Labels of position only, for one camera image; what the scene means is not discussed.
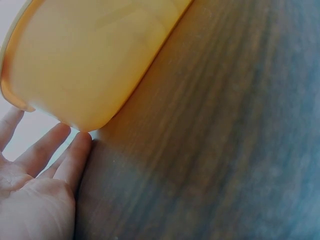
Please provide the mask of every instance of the wooden table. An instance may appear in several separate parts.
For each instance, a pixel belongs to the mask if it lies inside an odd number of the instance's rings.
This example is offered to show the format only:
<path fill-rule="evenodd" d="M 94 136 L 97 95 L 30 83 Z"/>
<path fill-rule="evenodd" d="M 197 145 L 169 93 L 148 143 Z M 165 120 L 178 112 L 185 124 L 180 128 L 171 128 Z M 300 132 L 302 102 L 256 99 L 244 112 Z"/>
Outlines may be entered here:
<path fill-rule="evenodd" d="M 320 1 L 194 0 L 99 131 L 75 238 L 320 239 Z"/>

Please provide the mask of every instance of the hand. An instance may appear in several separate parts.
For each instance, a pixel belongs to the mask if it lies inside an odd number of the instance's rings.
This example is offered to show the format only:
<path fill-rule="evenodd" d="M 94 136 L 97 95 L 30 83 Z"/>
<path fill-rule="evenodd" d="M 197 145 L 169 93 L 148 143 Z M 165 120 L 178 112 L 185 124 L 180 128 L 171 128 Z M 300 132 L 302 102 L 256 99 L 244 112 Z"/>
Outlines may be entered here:
<path fill-rule="evenodd" d="M 13 108 L 0 121 L 0 239 L 72 239 L 74 195 L 90 152 L 91 136 L 79 133 L 60 158 L 38 176 L 66 140 L 70 128 L 56 125 L 10 162 L 2 152 L 23 115 Z"/>

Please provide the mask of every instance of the wooden surface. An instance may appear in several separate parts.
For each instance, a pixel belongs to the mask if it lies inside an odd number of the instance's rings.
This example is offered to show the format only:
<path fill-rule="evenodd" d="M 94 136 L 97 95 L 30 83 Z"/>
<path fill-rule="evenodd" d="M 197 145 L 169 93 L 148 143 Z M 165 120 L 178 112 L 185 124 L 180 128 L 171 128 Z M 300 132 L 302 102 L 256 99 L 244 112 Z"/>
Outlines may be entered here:
<path fill-rule="evenodd" d="M 320 2 L 194 0 L 98 135 L 76 239 L 320 239 Z"/>

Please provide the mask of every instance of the palm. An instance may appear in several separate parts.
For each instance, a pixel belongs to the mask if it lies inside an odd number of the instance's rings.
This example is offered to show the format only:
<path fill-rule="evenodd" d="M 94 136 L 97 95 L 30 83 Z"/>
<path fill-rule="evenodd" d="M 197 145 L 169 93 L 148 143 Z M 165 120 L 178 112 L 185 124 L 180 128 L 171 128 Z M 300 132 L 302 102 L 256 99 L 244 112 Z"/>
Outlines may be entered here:
<path fill-rule="evenodd" d="M 22 115 L 13 110 L 0 123 L 0 151 Z M 0 239 L 72 238 L 74 193 L 90 150 L 90 135 L 78 134 L 61 157 L 38 175 L 69 133 L 69 127 L 58 124 L 14 162 L 0 155 Z"/>

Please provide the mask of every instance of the orange container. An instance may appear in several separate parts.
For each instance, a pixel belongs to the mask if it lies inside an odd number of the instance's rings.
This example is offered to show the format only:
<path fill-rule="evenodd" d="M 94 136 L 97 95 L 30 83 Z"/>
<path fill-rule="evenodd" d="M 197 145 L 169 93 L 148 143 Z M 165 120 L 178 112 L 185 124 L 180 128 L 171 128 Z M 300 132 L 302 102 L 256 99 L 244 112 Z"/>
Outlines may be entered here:
<path fill-rule="evenodd" d="M 80 131 L 128 99 L 192 0 L 28 0 L 0 49 L 0 88 Z"/>

